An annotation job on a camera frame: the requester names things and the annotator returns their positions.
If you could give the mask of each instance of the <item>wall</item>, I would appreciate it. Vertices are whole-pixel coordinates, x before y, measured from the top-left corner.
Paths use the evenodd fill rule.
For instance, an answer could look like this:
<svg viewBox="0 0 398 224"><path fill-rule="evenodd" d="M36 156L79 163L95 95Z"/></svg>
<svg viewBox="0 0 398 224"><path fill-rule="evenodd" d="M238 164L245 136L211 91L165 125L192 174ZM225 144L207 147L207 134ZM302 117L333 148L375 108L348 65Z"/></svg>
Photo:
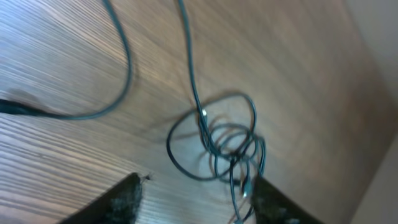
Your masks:
<svg viewBox="0 0 398 224"><path fill-rule="evenodd" d="M347 3L398 104L398 1L347 0Z"/></svg>
<svg viewBox="0 0 398 224"><path fill-rule="evenodd" d="M398 223L398 135L368 188L351 224Z"/></svg>

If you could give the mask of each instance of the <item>black object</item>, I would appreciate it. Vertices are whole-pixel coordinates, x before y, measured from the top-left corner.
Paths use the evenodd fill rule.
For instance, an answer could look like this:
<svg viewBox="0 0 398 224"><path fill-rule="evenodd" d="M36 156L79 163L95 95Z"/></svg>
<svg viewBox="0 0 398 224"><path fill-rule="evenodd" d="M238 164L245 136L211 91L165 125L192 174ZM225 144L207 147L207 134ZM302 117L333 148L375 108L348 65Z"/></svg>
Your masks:
<svg viewBox="0 0 398 224"><path fill-rule="evenodd" d="M141 178L133 173L59 224L133 224L141 198Z"/></svg>
<svg viewBox="0 0 398 224"><path fill-rule="evenodd" d="M107 10L111 20L113 21L113 24L119 33L121 42L123 43L124 51L126 53L126 60L127 60L127 78L126 82L124 84L124 87L122 91L120 92L120 95L107 107L103 108L102 110L99 110L94 113L89 113L89 114L79 114L79 115L66 115L66 114L57 114L57 113L51 113L48 111L40 110L22 103L18 103L15 101L9 101L9 100L1 100L0 99L0 113L6 113L6 114L12 114L12 115L25 115L25 116L40 116L40 117L46 117L46 118L54 118L54 119L64 119L64 120L83 120L83 119L94 119L94 118L99 118L100 116L106 115L112 110L114 110L117 106L120 105L123 99L125 99L129 87L132 81L132 63L131 63L131 53L130 53L130 46L129 42L127 41L127 37L124 34L123 28L120 24L120 21L110 3L109 0L103 0L103 4L105 9Z"/></svg>
<svg viewBox="0 0 398 224"><path fill-rule="evenodd" d="M257 224L322 224L262 177L257 177L251 203Z"/></svg>
<svg viewBox="0 0 398 224"><path fill-rule="evenodd" d="M173 164L176 166L176 168L181 171L183 174L188 176L189 178L198 180L198 181L210 181L210 180L220 180L222 182L228 183L231 186L231 197L232 197L232 202L234 206L234 211L236 215L236 220L235 223L242 223L246 221L253 213L253 208L251 207L247 214L245 214L244 217L241 217L239 214L239 209L236 204L236 199L235 199L235 191L234 188L235 186L240 186L241 191L243 195L250 195L251 194L251 175L250 175L250 166L254 166L257 170L257 174L259 176L262 176L264 173L264 168L266 165L266 142L263 137L258 136L257 134L254 134L254 130L256 128L256 122L257 122L257 113L256 113L256 107L254 106L254 103L252 99L244 94L244 93L231 93L225 96L222 96L221 98L209 101L207 103L202 104L199 100L198 92L197 92L197 87L195 83L195 72L194 72L194 67L193 67L193 56L192 56L192 40L191 40L191 34L190 34L190 26L189 26L189 21L188 21L188 15L187 11L185 9L184 3L182 0L178 0L178 5L180 6L180 12L182 16L182 22L184 25L184 31L185 31L185 40L187 42L187 57L188 57L188 69L189 69L189 76L190 76L190 81L191 81L191 86L192 86L192 92L193 96L195 98L196 102L196 108L188 111L182 118L180 118L171 128L169 132L169 136L167 137L167 154L169 155L171 161ZM221 125L214 126L212 128L209 128L209 125L207 123L207 113L204 110L206 106L215 104L221 100L226 100L228 98L235 98L235 97L242 97L244 98L250 108L251 108L251 113L252 113L252 124L248 128L246 126L243 126L242 124L237 124L237 123L225 123ZM198 126L199 126L199 131L200 131L200 137L201 141L203 144L203 147L205 148L206 151L208 151L214 158L214 171L215 173L210 176L210 177L200 177L197 175L194 175L184 169L174 158L174 155L171 150L171 145L170 142L173 137L173 133L176 130L176 128L185 120L187 119L190 115L193 114L198 115ZM222 131L222 130L229 130L233 129L237 131L236 133L229 134L225 136L224 140L221 142L217 142L213 139L213 134L216 131ZM227 147L228 143L231 142L234 138L238 138L241 136L245 136L245 140L233 151L233 152L223 152L225 148ZM248 149L254 145L254 152L252 154L247 154ZM218 161L219 159L224 159L229 162L229 168L226 170L223 170L222 172L219 172L218 170ZM233 169L234 167L243 164L246 167L246 175L243 178L243 181L240 181L239 179L234 179L233 178Z"/></svg>

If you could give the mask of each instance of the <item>cable plug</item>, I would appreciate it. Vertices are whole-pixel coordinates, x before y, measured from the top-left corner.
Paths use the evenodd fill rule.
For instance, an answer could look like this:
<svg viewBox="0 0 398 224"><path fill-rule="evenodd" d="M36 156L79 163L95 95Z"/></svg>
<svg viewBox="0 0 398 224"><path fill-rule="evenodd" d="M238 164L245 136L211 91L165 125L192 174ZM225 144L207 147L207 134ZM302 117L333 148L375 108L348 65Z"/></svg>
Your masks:
<svg viewBox="0 0 398 224"><path fill-rule="evenodd" d="M242 195L244 198L246 198L247 196L251 195L252 190L253 190L253 186L251 184L251 179L250 176L245 176L245 178L242 181Z"/></svg>
<svg viewBox="0 0 398 224"><path fill-rule="evenodd" d="M33 108L15 101L2 99L0 99L0 113L29 116L44 116L47 114L44 110Z"/></svg>
<svg viewBox="0 0 398 224"><path fill-rule="evenodd" d="M203 114L203 117L205 118L205 123L207 124L207 112L205 109L202 109L201 113Z"/></svg>

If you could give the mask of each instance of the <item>wooden surface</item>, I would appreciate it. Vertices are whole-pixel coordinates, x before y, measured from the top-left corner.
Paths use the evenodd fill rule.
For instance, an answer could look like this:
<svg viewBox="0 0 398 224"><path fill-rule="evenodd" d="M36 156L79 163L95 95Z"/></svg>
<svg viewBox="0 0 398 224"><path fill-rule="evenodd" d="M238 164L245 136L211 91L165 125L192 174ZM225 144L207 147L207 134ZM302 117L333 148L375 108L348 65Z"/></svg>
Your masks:
<svg viewBox="0 0 398 224"><path fill-rule="evenodd" d="M192 107L176 2L113 4L134 52L127 100L91 121L0 115L0 223L55 223L130 172L154 176L138 223L228 223L228 186L188 179L165 150L172 123ZM1 98L82 113L119 93L124 52L100 1L0 5ZM252 96L268 143L265 177L324 222L348 223L391 143L397 111L344 2L186 5L201 98ZM248 123L246 106L227 101L208 113ZM205 174L196 130L192 118L174 149Z"/></svg>

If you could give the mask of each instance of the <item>cable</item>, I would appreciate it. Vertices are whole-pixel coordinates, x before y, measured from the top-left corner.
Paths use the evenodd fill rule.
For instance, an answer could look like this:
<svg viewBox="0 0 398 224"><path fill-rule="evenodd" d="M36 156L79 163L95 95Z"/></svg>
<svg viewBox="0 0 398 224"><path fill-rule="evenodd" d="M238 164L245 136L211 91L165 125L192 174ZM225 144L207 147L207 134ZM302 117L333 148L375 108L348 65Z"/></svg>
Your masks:
<svg viewBox="0 0 398 224"><path fill-rule="evenodd" d="M129 89L130 85L132 82L132 76L133 76L133 67L131 63L131 53L130 53L130 46L129 42L127 41L127 37L124 34L122 25L118 19L118 16L116 15L112 4L110 3L109 0L103 0L103 4L105 9L107 10L109 17L111 18L119 36L121 39L121 42L123 43L124 51L126 54L126 63L127 63L127 77L126 77L126 82L122 88L122 91L120 92L119 96L107 107L96 111L94 113L88 113L88 114L79 114L79 115L67 115L67 114L56 114L56 113L51 113L47 112L38 108L33 108L31 106L18 103L15 101L9 101L9 100L2 100L0 99L0 113L6 113L6 114L13 114L13 115L24 115L24 116L38 116L38 117L46 117L46 118L54 118L54 119L62 119L62 120L84 120L84 119L95 119L99 118L100 116L104 116L111 111L113 111L116 107L118 107L123 99L125 99Z"/></svg>
<svg viewBox="0 0 398 224"><path fill-rule="evenodd" d="M190 34L190 26L189 26L189 21L188 21L188 15L187 11L185 9L185 5L183 3L183 0L178 0L178 5L180 8L181 16L182 16L182 22L184 25L184 31L185 31L185 40L186 40L186 45L187 45L187 57L188 57L188 69L189 69L189 76L190 76L190 81L191 81L191 86L192 86L192 93L193 97L195 99L196 103L196 108L188 111L185 115L183 115L171 128L169 135L167 136L167 141L166 141L166 147L167 147L167 154L169 155L171 161L173 164L176 166L176 168L181 171L183 174L185 174L187 177L198 180L198 181L211 181L211 180L220 180L222 182L229 183L231 186L231 197L232 197L232 203L236 215L236 220L235 223L243 223L245 222L253 213L253 207L249 209L247 214L242 217L239 214L239 209L236 203L236 196L235 196L235 191L234 188L237 185L241 186L241 191L246 196L247 194L251 193L251 178L250 178L250 169L249 166L252 165L257 169L257 175L262 176L264 173L264 168L266 165L266 142L263 137L260 137L256 134L254 134L254 130L256 128L256 122L257 122L257 113L256 113L256 107L254 106L254 103L252 99L244 94L244 93L231 93L225 96L222 96L221 98L209 101L207 103L202 104L200 102L198 92L197 92L197 87L195 83L195 72L193 69L193 56L192 56L192 40L191 40L191 34ZM219 101L226 100L228 98L234 98L234 97L243 97L250 105L251 107L251 113L252 113L252 123L250 128L245 127L241 124L236 124L236 123L225 123L225 124L219 124L217 126L214 126L210 128L207 123L207 112L205 111L205 108L209 105L215 104ZM203 147L205 150L207 150L212 156L214 156L215 161L214 161L214 171L215 173L210 176L210 177L200 177L197 175L194 175L184 169L174 158L174 155L171 150L171 140L173 137L173 133L176 130L176 128L184 121L186 120L189 116L197 113L198 115L198 127L200 131L200 137L201 141L203 144ZM221 130L221 129L235 129L238 130L238 132L234 134L230 134L224 138L223 141L216 143L216 141L213 139L213 135L215 131ZM223 153L223 149L226 148L228 143L238 137L238 136L246 136L245 140L232 152L227 152ZM254 152L251 155L247 155L247 151L254 144ZM257 155L260 155L260 160L257 163L255 161L255 157ZM224 159L226 161L229 161L229 168L224 170L223 172L219 172L218 170L218 160L219 159ZM246 175L243 179L243 181L240 181L238 179L234 179L233 177L233 169L239 165L239 164L244 164L246 165Z"/></svg>

